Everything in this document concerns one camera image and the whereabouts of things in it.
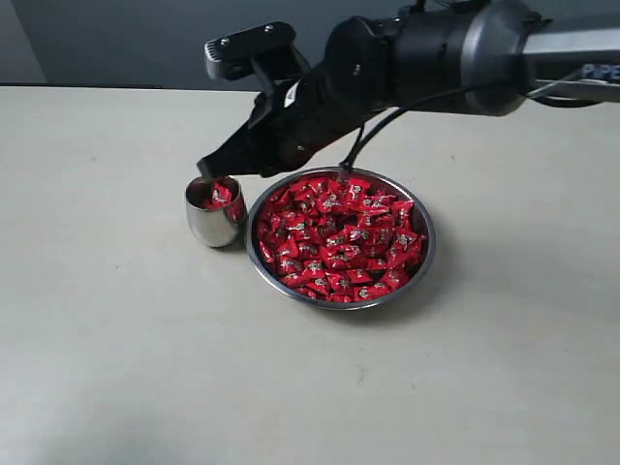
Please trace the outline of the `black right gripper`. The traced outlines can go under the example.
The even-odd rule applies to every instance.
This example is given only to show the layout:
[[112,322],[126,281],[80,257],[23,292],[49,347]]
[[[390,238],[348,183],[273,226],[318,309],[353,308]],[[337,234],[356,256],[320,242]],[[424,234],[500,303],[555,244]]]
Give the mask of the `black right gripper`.
[[323,72],[285,81],[254,100],[247,125],[197,162],[203,179],[296,171],[318,151],[378,114],[339,101]]

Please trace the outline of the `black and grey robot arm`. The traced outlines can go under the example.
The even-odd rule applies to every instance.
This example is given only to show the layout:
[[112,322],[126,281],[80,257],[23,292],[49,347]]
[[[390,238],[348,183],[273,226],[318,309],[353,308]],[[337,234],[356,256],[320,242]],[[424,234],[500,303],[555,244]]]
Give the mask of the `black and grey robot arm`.
[[578,109],[619,99],[619,17],[542,17],[520,1],[423,2],[351,17],[310,66],[273,21],[206,43],[214,79],[259,79],[248,119],[198,162],[207,179],[296,171],[379,114],[504,116],[526,100]]

